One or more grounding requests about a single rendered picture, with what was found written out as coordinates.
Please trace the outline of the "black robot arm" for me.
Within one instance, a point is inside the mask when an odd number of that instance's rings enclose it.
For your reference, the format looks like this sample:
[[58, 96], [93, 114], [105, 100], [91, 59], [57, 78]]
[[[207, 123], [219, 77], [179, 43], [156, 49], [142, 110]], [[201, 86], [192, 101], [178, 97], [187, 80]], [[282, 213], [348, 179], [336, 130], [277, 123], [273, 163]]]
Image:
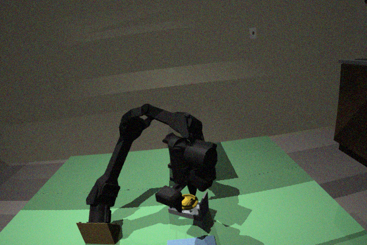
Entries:
[[[139, 117], [143, 115], [148, 118], [144, 120]], [[200, 192], [212, 186], [213, 180], [216, 179], [217, 145], [204, 140], [202, 122], [187, 112], [170, 112], [146, 103], [122, 116], [119, 125], [120, 137], [105, 174], [97, 179], [86, 198], [87, 205], [90, 205], [87, 223], [111, 222], [110, 207], [114, 206], [118, 196], [120, 190], [118, 177], [131, 144], [150, 126], [153, 119], [169, 125], [180, 133], [181, 137], [170, 133], [162, 142], [168, 144], [171, 163], [191, 165], [185, 181], [198, 188]]]

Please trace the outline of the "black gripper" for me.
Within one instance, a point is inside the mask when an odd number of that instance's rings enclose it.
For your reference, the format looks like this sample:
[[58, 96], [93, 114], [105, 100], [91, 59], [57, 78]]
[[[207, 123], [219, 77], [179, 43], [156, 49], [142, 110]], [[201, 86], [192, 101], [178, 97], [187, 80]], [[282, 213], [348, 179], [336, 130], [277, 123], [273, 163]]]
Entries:
[[170, 181], [174, 181], [175, 185], [172, 188], [166, 185], [162, 187], [162, 189], [155, 194], [157, 202], [175, 208], [179, 213], [182, 212], [182, 201], [185, 197], [182, 197], [181, 190], [183, 190], [185, 186], [188, 186], [190, 194], [194, 196], [196, 196], [197, 191], [195, 186], [185, 181], [190, 166], [191, 165], [187, 163], [177, 165], [170, 162], [168, 164], [168, 168], [173, 172]]

